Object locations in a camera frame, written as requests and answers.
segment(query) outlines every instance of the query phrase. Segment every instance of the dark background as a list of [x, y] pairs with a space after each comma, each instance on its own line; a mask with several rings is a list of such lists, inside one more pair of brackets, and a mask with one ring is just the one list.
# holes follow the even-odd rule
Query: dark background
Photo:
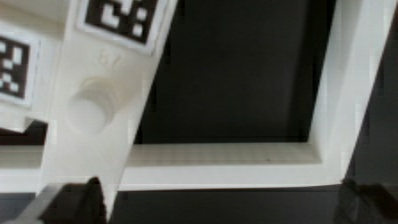
[[[202, 4], [206, 3], [207, 5], [211, 5], [211, 2], [206, 0], [200, 2]], [[279, 1], [279, 2], [296, 3], [298, 0]], [[239, 4], [261, 4], [261, 3], [259, 1], [241, 1]], [[195, 8], [191, 5], [186, 6], [186, 2], [184, 2], [183, 8], [190, 9], [190, 13], [186, 13], [186, 11], [184, 12], [179, 11], [177, 16], [179, 16], [179, 19], [184, 18], [184, 21], [181, 22], [177, 26], [183, 26], [183, 24], [191, 23], [193, 18], [188, 18], [188, 17], [190, 15], [191, 16], [195, 15], [191, 14], [195, 13]], [[215, 8], [211, 8], [211, 10], [207, 10], [207, 13], [204, 13], [197, 9], [197, 15], [195, 15], [197, 20], [202, 20], [202, 19], [211, 20], [211, 18], [215, 18], [211, 13], [222, 13], [220, 5], [215, 5]], [[286, 14], [286, 21], [287, 20], [294, 20], [294, 17], [291, 16], [291, 14]], [[366, 113], [366, 118], [362, 123], [360, 136], [357, 140], [355, 155], [353, 155], [351, 164], [350, 164], [348, 177], [351, 177], [360, 184], [380, 183], [389, 188], [390, 193], [398, 195], [398, 188], [396, 188], [398, 186], [398, 174], [396, 174], [396, 170], [398, 170], [398, 149], [396, 149], [396, 145], [398, 145], [398, 116], [396, 116], [398, 115], [398, 88], [396, 88], [398, 86], [398, 75], [396, 75], [398, 74], [398, 63], [396, 63], [398, 61], [398, 18], [394, 20], [396, 22], [394, 22], [394, 28], [392, 28], [390, 36], [389, 36], [389, 43], [385, 47], [380, 72], [376, 77], [376, 84], [373, 87], [371, 101], [369, 101], [367, 113]], [[207, 26], [195, 27], [195, 30], [202, 30], [202, 29], [209, 29], [209, 27]], [[197, 41], [202, 39], [204, 40], [211, 39], [209, 37], [200, 36], [204, 34], [197, 34], [197, 35], [200, 37], [200, 38], [197, 37]], [[168, 60], [167, 62], [168, 65], [161, 65], [165, 67], [172, 66], [172, 63], [174, 63], [172, 61], [174, 60], [179, 61], [183, 58], [179, 56], [172, 56], [174, 55], [172, 49], [174, 49], [174, 46], [177, 45], [175, 43], [172, 44], [172, 42], [174, 41], [170, 38], [168, 50], [167, 50], [170, 52], [168, 56], [165, 54], [165, 57], [168, 57], [168, 59], [163, 58], [163, 60]], [[186, 61], [200, 60], [200, 58], [202, 57], [193, 55], [191, 57], [186, 57]], [[199, 142], [199, 141], [234, 142], [234, 141], [248, 141], [250, 139], [254, 139], [254, 141], [275, 141], [275, 139], [277, 140], [282, 139], [289, 141], [291, 135], [286, 135], [286, 133], [300, 133], [305, 138], [305, 132], [294, 132], [296, 131], [294, 125], [293, 125], [293, 128], [289, 127], [291, 119], [289, 120], [286, 119], [284, 121], [282, 119], [279, 120], [280, 126], [275, 125], [273, 126], [275, 129], [271, 128], [271, 126], [268, 126], [266, 124], [268, 121], [263, 120], [264, 114], [266, 114], [264, 116], [270, 116], [268, 119], [271, 118], [271, 114], [273, 115], [279, 114], [273, 112], [264, 112], [264, 109], [271, 111], [275, 108], [275, 104], [268, 103], [270, 101], [266, 101], [264, 99], [271, 99], [270, 95], [273, 96], [275, 99], [282, 98], [280, 96], [284, 94], [280, 92], [287, 88], [284, 84], [279, 83], [275, 85], [268, 85], [268, 87], [271, 87], [273, 90], [277, 89], [277, 92], [271, 91], [266, 96], [264, 94], [266, 90], [263, 90], [264, 81], [259, 82], [261, 78], [257, 77], [257, 75], [248, 74], [241, 78], [238, 77], [238, 74], [234, 74], [236, 76], [229, 79], [225, 77], [220, 78], [218, 74], [216, 74], [216, 77], [209, 77], [209, 74], [204, 74], [206, 77], [202, 78], [202, 80], [199, 80], [197, 77], [186, 77], [183, 79], [181, 76], [184, 73], [181, 73], [179, 75], [175, 75], [177, 77], [168, 77], [170, 80], [179, 81], [179, 78], [181, 78], [184, 81], [184, 82], [181, 81], [181, 85], [183, 83], [186, 84], [188, 81], [191, 81], [193, 83], [186, 84], [188, 86], [175, 85], [174, 86], [175, 90], [172, 90], [172, 88], [159, 86], [159, 83], [161, 83], [159, 79], [167, 79], [165, 77], [161, 78], [159, 75], [170, 76], [170, 74], [174, 73], [165, 72], [163, 74], [158, 73], [158, 76], [156, 76], [156, 88], [154, 88], [156, 94], [154, 93], [152, 94], [159, 97], [151, 98], [149, 100], [151, 105], [145, 108], [145, 115], [142, 120], [143, 132], [140, 132], [140, 141], [143, 143], [145, 141], [149, 142], [151, 141], [167, 142], [170, 140], [175, 141], [175, 139], [181, 140], [181, 142]], [[229, 95], [227, 90], [232, 87], [236, 87], [236, 89], [231, 93], [232, 95]], [[257, 94], [254, 96], [252, 94], [255, 91], [259, 91], [261, 94], [264, 95], [259, 96]], [[309, 96], [307, 102], [310, 102], [312, 89], [307, 89], [307, 91], [309, 93], [307, 95], [305, 94], [303, 95]], [[177, 97], [174, 103], [170, 102], [172, 96]], [[248, 101], [250, 101], [248, 103], [252, 103], [252, 105], [255, 103], [261, 105], [259, 105], [259, 108], [254, 106], [252, 107], [247, 106], [245, 110], [239, 112], [238, 109], [243, 104], [243, 101], [238, 100], [236, 102], [234, 99], [239, 97], [243, 99], [243, 96], [248, 97]], [[207, 102], [211, 100], [215, 100], [216, 102], [215, 105], [218, 105], [218, 109], [206, 108], [206, 106], [211, 106], [211, 102]], [[232, 113], [231, 115], [227, 114], [223, 115], [225, 112], [220, 112], [222, 108], [227, 108], [225, 112], [231, 112]], [[174, 123], [170, 121], [163, 121], [163, 123], [154, 124], [156, 122], [159, 122], [159, 119], [174, 119], [172, 122], [177, 122], [177, 120], [190, 121], [190, 122], [188, 124], [175, 123], [175, 126], [172, 125]], [[275, 134], [271, 134], [271, 138], [268, 139], [266, 139], [266, 136], [268, 136], [266, 132], [259, 132], [261, 136], [255, 135], [257, 132], [252, 132], [255, 138], [250, 138], [250, 135], [248, 135], [252, 134], [250, 130], [252, 129], [259, 130], [259, 127], [261, 127], [261, 125], [255, 122], [255, 119], [259, 119], [264, 122], [261, 125], [266, 124], [266, 127], [264, 127], [266, 131], [279, 130], [271, 132]], [[156, 125], [161, 127], [165, 126], [170, 129], [163, 128], [161, 130], [154, 130]], [[40, 143], [39, 136], [44, 136], [42, 124], [35, 124], [35, 126], [30, 128], [23, 136], [12, 133], [8, 133], [7, 136], [0, 136], [0, 141], [14, 141], [17, 143], [26, 142], [28, 144], [33, 144], [33, 143], [39, 144]], [[211, 190], [211, 191], [120, 192], [117, 196], [117, 202], [115, 202], [113, 223], [328, 224], [332, 223], [332, 215], [334, 215], [334, 209], [337, 205], [337, 190], [339, 190], [339, 186], [325, 186], [316, 188], [291, 188], [291, 189], [257, 189], [257, 190], [241, 189], [241, 190]], [[7, 195], [1, 194], [0, 195], [0, 222], [10, 219], [17, 215], [32, 198], [33, 198], [32, 194], [7, 194]]]

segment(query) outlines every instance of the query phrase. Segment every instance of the qr-like marker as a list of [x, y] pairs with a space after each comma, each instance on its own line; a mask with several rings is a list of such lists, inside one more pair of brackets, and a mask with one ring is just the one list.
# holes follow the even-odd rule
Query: qr-like marker
[[0, 94], [24, 99], [28, 75], [26, 44], [0, 36]]
[[145, 44], [158, 0], [90, 0], [85, 23]]

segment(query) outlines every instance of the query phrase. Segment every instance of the white plastic frame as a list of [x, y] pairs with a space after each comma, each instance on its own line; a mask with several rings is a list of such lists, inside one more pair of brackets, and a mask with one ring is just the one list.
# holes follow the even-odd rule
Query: white plastic frame
[[[337, 0], [309, 142], [133, 146], [119, 190], [302, 187], [339, 183], [394, 8], [396, 0]], [[0, 184], [0, 191], [37, 191], [40, 147], [7, 147], [0, 154], [0, 183], [7, 183]]]

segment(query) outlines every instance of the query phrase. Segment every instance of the white plastic part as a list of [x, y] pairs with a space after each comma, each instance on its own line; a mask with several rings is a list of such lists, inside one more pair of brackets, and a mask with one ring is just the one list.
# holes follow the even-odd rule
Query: white plastic part
[[[48, 184], [87, 182], [92, 176], [97, 176], [110, 215], [133, 144], [127, 133], [136, 130], [129, 121], [138, 124], [149, 91], [142, 78], [151, 81], [154, 77], [175, 0], [158, 1], [156, 8], [163, 11], [154, 11], [154, 17], [159, 13], [163, 19], [161, 23], [151, 26], [151, 31], [158, 33], [156, 42], [143, 44], [127, 40], [140, 44], [142, 48], [151, 45], [149, 56], [117, 43], [117, 32], [111, 34], [113, 41], [81, 29], [83, 3], [85, 0], [71, 1], [67, 15], [40, 187]], [[103, 27], [90, 29], [103, 32]]]
[[[344, 177], [396, 0], [337, 0], [309, 142], [140, 145], [127, 157], [175, 2], [168, 3], [152, 56], [74, 29], [72, 4], [42, 164], [40, 148], [0, 150], [3, 192], [39, 191], [49, 182], [83, 182], [99, 175], [110, 206], [117, 189], [302, 187], [337, 184]], [[69, 128], [65, 114], [92, 77], [111, 80], [120, 94], [111, 121], [85, 135]]]

